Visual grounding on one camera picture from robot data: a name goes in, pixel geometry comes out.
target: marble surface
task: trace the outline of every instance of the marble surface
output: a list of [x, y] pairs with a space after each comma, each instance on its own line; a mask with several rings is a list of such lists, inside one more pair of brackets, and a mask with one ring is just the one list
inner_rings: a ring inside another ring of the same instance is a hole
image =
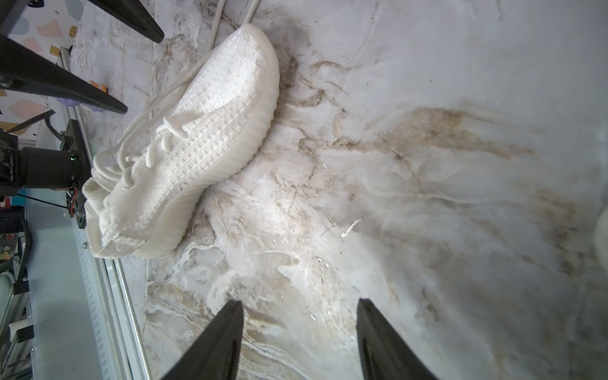
[[[145, 3], [160, 44], [87, 4], [72, 70], [130, 109], [83, 110], [95, 150], [193, 65], [215, 4]], [[247, 8], [228, 0], [218, 42]], [[252, 22], [281, 70], [264, 144], [169, 257], [123, 259], [154, 379], [228, 299], [245, 307], [240, 379], [362, 378], [360, 297], [440, 378], [606, 378], [590, 237], [607, 16], [601, 0], [263, 0]]]

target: wire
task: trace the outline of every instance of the wire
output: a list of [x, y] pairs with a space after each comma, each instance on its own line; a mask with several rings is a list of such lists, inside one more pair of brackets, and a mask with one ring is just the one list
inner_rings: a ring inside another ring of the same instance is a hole
[[46, 124], [46, 126], [50, 130], [50, 132], [52, 134], [54, 134], [55, 137], [57, 137], [57, 139], [59, 139], [59, 141], [63, 141], [63, 136], [60, 135], [59, 132], [57, 132], [57, 130], [55, 128], [53, 128], [53, 126], [50, 124], [50, 115], [44, 119], [44, 123]]
[[74, 205], [76, 204], [76, 196], [78, 195], [78, 188], [74, 189], [74, 195], [72, 195], [72, 201], [70, 204], [70, 216], [74, 217]]
[[46, 203], [46, 204], [51, 204], [53, 206], [61, 207], [62, 209], [66, 209], [67, 208], [66, 206], [62, 206], [60, 204], [43, 201], [42, 199], [37, 199], [37, 198], [31, 197], [31, 196], [27, 196], [27, 195], [23, 195], [23, 194], [19, 194], [19, 193], [17, 193], [16, 195], [22, 196], [23, 198], [27, 198], [27, 199], [32, 199], [34, 201], [38, 201], [38, 202], [42, 202], [42, 203]]
[[40, 120], [44, 120], [47, 117], [51, 117], [54, 114], [55, 114], [55, 111], [53, 111], [52, 109], [50, 109], [50, 110], [48, 110], [48, 111], [46, 111], [46, 112], [44, 112], [44, 113], [42, 113], [40, 115], [34, 116], [31, 119], [24, 121], [23, 123], [19, 124], [18, 126], [14, 127], [14, 128], [9, 129], [7, 131], [7, 133], [15, 133], [15, 132], [19, 132], [21, 130], [24, 130], [28, 126], [30, 126], [30, 125], [32, 125], [34, 123], [37, 123]]
[[215, 37], [218, 35], [219, 22], [222, 18], [222, 12], [224, 11], [225, 3], [226, 0], [219, 0], [218, 6], [215, 9], [213, 24], [211, 24], [211, 37], [209, 38], [209, 45], [207, 45], [207, 50], [205, 50], [205, 53], [209, 53], [211, 50], [213, 50], [213, 45], [215, 44]]
[[249, 10], [247, 11], [247, 15], [245, 16], [245, 20], [243, 21], [243, 24], [246, 22], [251, 22], [251, 19], [254, 17], [255, 10], [258, 8], [258, 5], [260, 5], [260, 0], [253, 0], [251, 2], [251, 5], [249, 6]]

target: debris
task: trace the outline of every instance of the debris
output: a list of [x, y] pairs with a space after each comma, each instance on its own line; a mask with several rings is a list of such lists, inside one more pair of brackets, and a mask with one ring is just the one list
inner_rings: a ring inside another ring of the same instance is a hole
[[341, 238], [345, 238], [345, 237], [347, 237], [347, 236], [348, 236], [348, 234], [349, 234], [349, 233], [350, 233], [350, 232], [353, 230], [353, 228], [354, 228], [354, 227], [357, 225], [357, 223], [361, 221], [361, 219], [363, 219], [363, 216], [362, 216], [362, 217], [360, 217], [359, 219], [357, 219], [356, 221], [354, 221], [354, 222], [353, 222], [353, 223], [350, 225], [350, 227], [349, 227], [349, 228], [346, 230], [346, 232], [344, 232], [344, 233], [342, 233], [342, 234], [340, 235], [340, 237], [341, 237]]

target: shoelace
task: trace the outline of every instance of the shoelace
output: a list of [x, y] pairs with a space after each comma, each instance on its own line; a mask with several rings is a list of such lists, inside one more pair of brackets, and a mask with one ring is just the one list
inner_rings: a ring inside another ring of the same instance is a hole
[[[148, 104], [146, 108], [144, 108], [143, 111], [135, 117], [135, 119], [133, 119], [133, 121], [127, 126], [125, 132], [122, 134], [122, 137], [116, 143], [116, 145], [108, 150], [97, 153], [93, 158], [93, 167], [97, 170], [97, 173], [101, 177], [99, 185], [105, 188], [105, 190], [111, 192], [120, 178], [124, 178], [127, 187], [133, 186], [133, 182], [131, 180], [131, 168], [133, 167], [133, 163], [140, 157], [129, 156], [127, 149], [146, 130], [158, 125], [161, 118], [162, 124], [156, 128], [154, 137], [144, 153], [146, 166], [148, 168], [154, 166], [156, 161], [156, 150], [159, 145], [165, 153], [169, 153], [172, 148], [171, 142], [174, 138], [188, 138], [188, 134], [183, 130], [182, 126], [175, 124], [170, 117], [163, 117], [162, 115], [169, 114], [170, 111], [175, 107], [179, 99], [188, 89], [188, 86], [190, 86], [190, 83], [196, 77], [196, 74], [198, 74], [199, 70], [202, 68], [202, 65], [207, 62], [213, 53], [213, 46], [215, 45], [215, 38], [218, 34], [219, 22], [222, 17], [225, 3], [226, 0], [219, 0], [218, 6], [215, 10], [215, 16], [213, 17], [209, 45], [207, 45], [205, 54], [201, 57], [201, 59], [196, 62], [194, 67], [181, 75], [172, 85], [161, 91], [156, 98], [154, 98], [150, 104]], [[251, 22], [251, 19], [254, 17], [254, 13], [259, 4], [260, 0], [254, 0], [251, 3], [243, 24]], [[150, 112], [152, 112], [164, 100], [166, 100], [165, 105], [160, 108], [156, 115], [147, 120], [145, 123], [142, 123], [148, 117]], [[117, 154], [119, 166], [118, 169], [103, 166], [103, 161], [111, 157], [113, 154]]]

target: black cylinder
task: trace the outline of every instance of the black cylinder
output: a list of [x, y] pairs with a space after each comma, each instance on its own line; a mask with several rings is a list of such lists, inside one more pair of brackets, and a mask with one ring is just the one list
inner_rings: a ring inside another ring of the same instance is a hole
[[66, 188], [72, 187], [76, 165], [68, 152], [23, 148], [20, 152], [22, 187]]

